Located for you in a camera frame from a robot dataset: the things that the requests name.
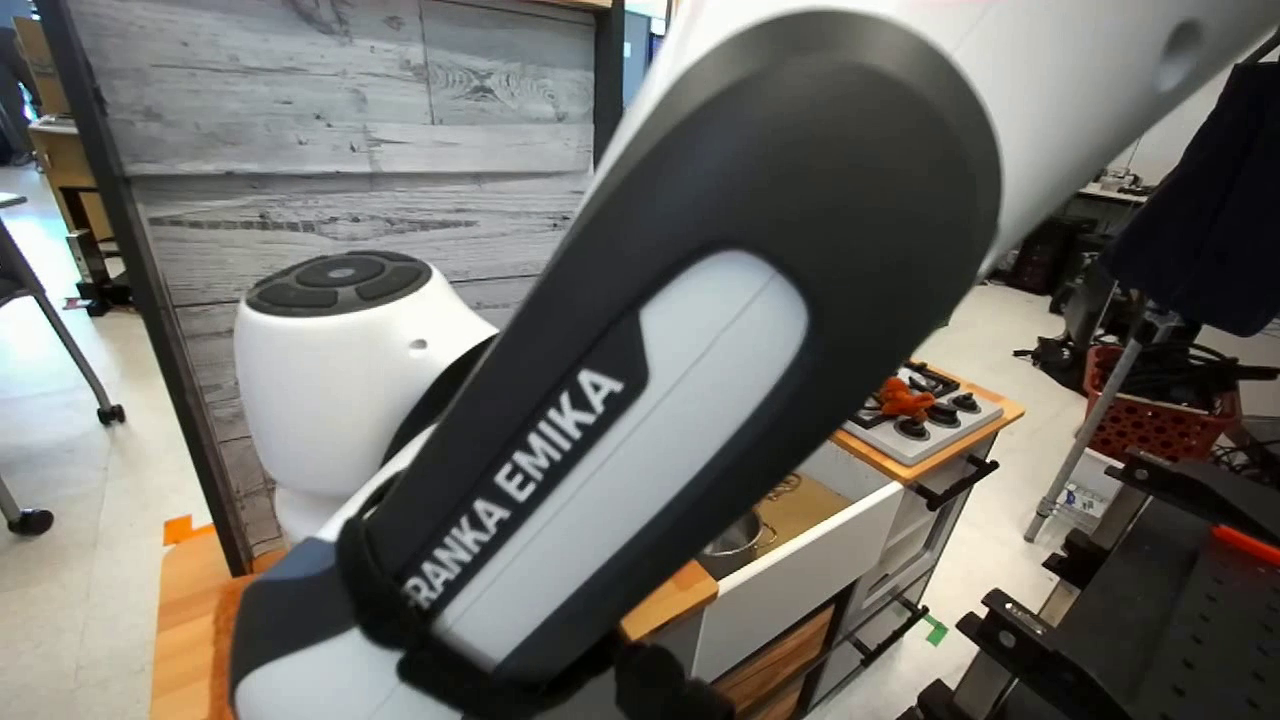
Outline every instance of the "franka emika robot arm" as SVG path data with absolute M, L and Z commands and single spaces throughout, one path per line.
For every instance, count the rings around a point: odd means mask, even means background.
M 533 716 L 1280 0 L 698 0 L 550 274 L 239 603 L 239 716 Z

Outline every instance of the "gray wood plank wall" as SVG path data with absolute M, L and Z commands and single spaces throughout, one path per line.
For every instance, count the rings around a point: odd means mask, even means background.
M 282 541 L 246 434 L 237 300 L 321 253 L 435 266 L 505 323 L 593 165 L 593 16 L 495 0 L 74 6 L 161 297 L 251 548 Z

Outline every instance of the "red object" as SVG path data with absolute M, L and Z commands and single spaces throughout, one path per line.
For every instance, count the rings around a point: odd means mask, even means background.
M 1112 369 L 1119 359 L 1117 346 L 1091 346 L 1084 364 L 1084 394 L 1089 407 L 1098 406 L 1102 388 L 1110 386 Z M 1089 441 L 1089 449 L 1130 462 L 1132 452 L 1152 452 L 1163 462 L 1209 462 L 1222 434 L 1241 423 L 1241 399 L 1222 395 L 1211 414 L 1183 407 L 1183 406 L 1160 406 L 1150 395 L 1117 394 L 1105 423 Z
M 1280 569 L 1280 546 L 1255 541 L 1233 523 L 1217 523 L 1211 541 L 1228 551 L 1255 561 L 1255 563 Z
M 888 377 L 888 379 L 882 386 L 882 394 L 878 394 L 882 414 L 892 417 L 892 419 L 902 419 L 902 417 L 925 419 L 927 407 L 933 407 L 933 399 L 938 399 L 938 395 L 915 394 L 915 388 L 911 388 L 908 379 L 902 379 L 902 377 Z

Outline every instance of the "white robot head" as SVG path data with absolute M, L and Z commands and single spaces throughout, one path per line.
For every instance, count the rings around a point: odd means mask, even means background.
M 492 333 L 435 270 L 398 253 L 312 257 L 250 287 L 237 377 L 283 536 L 312 536 Z

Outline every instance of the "chair leg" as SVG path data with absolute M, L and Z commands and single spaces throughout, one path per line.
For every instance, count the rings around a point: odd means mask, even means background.
M 100 423 L 123 423 L 123 407 L 112 406 L 106 379 L 98 377 L 98 369 L 90 364 L 90 356 L 81 352 L 77 338 L 70 333 L 63 318 L 48 304 L 43 291 L 32 291 L 32 300 L 41 304 L 48 328 L 58 333 L 58 342 L 70 350 L 70 356 L 77 359 L 86 386 L 94 388 L 98 395 L 98 419 Z
M 15 508 L 9 483 L 0 479 L 0 512 L 12 536 L 43 536 L 54 528 L 54 512 Z

